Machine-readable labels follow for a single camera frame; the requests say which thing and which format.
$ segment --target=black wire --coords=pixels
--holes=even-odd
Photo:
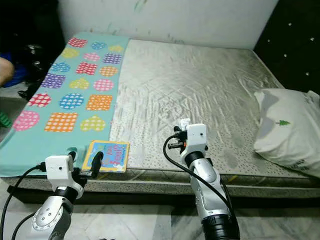
[[[235,221],[235,224],[236,224],[236,228],[237,228],[237,232],[238,232],[238,235],[240,236],[240,228],[239,228],[239,225],[238,225],[238,221],[237,221],[237,218],[236,218],[236,214],[235,214],[235,211],[234,211],[234,208],[232,207],[232,203],[231,203],[231,199],[230,199],[230,195],[229,195],[229,192],[228,192],[228,189],[227,189],[227,186],[225,184],[225,181],[220,178],[220,183],[222,184],[223,188],[224,188],[224,192],[225,192],[225,195],[226,195],[226,199],[228,200],[228,202],[230,203],[230,206],[231,206],[231,216],[233,217],[233,220]]]
[[[200,182],[202,182],[204,185],[206,185],[210,190],[212,190],[223,202],[224,204],[228,207],[230,213],[233,212],[232,210],[232,206],[231,204],[227,201],[227,199],[221,195],[220,192],[218,192],[217,189],[215,189],[213,186],[211,186],[206,180],[204,180],[202,177],[200,177],[199,175],[195,174],[193,171],[190,171],[188,168],[180,165],[179,163],[177,163],[176,161],[172,160],[168,155],[167,155],[167,151],[166,151],[166,147],[167,147],[167,144],[168,142],[170,141],[170,139],[174,139],[176,138],[177,136],[175,135],[172,135],[170,137],[168,137],[165,142],[164,142],[164,145],[163,145],[163,154],[165,156],[165,158],[170,162],[172,163],[173,165],[177,166],[178,168],[182,169],[183,171],[187,172],[188,174],[190,174],[191,176],[195,177],[196,179],[198,179]]]
[[[29,218],[32,218],[33,216],[35,215],[35,212],[34,213],[31,213],[30,215],[26,216],[24,219],[22,219],[19,224],[15,227],[14,229],[14,232],[12,234],[12,238],[11,240],[15,240],[16,239],[16,236],[17,236],[17,233],[18,233],[18,230],[19,228],[21,227],[22,224],[24,224],[25,221],[27,221]]]
[[[27,170],[20,178],[19,180],[16,182],[16,184],[14,185],[12,192],[10,193],[10,195],[8,196],[8,198],[6,199],[6,202],[4,204],[3,210],[2,210],[2,215],[1,215],[1,224],[0,224],[0,240],[4,240],[4,226],[5,226],[5,218],[6,218],[6,212],[7,212],[7,208],[9,205],[9,202],[14,194],[14,192],[16,191],[16,189],[18,188],[18,185],[21,183],[22,179],[24,179],[24,177],[26,175],[28,175],[31,171],[39,169],[38,166],[34,166],[32,168],[30,168],[29,170]]]

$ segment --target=purple polka dot patch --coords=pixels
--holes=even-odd
[[[66,79],[65,75],[57,75],[57,74],[48,73],[45,76],[45,78],[41,84],[41,87],[48,88],[48,89],[58,89],[58,88],[61,88],[65,79]]]
[[[106,64],[119,64],[121,62],[122,55],[114,53],[106,53],[102,62]]]

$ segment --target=colorful patterned blanket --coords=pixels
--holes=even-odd
[[[68,148],[84,154],[91,141],[109,140],[128,41],[88,32],[68,41],[0,144],[0,177],[21,175]],[[75,165],[82,163],[80,157]]]

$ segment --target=gray mattress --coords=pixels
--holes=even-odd
[[[95,192],[191,194],[188,174],[162,153],[179,119],[208,127],[207,157],[230,194],[243,197],[320,196],[320,181],[283,168],[254,153],[259,108],[254,92],[282,88],[248,49],[226,49],[130,40],[119,78],[111,141],[130,142],[126,173],[89,181]],[[178,151],[169,151],[178,160]],[[4,178],[13,184],[15,178]],[[44,179],[23,188],[49,190]]]

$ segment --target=book cover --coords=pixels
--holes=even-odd
[[[124,173],[127,169],[129,142],[93,140],[86,153],[82,171],[89,171],[97,152],[103,152],[100,172]]]

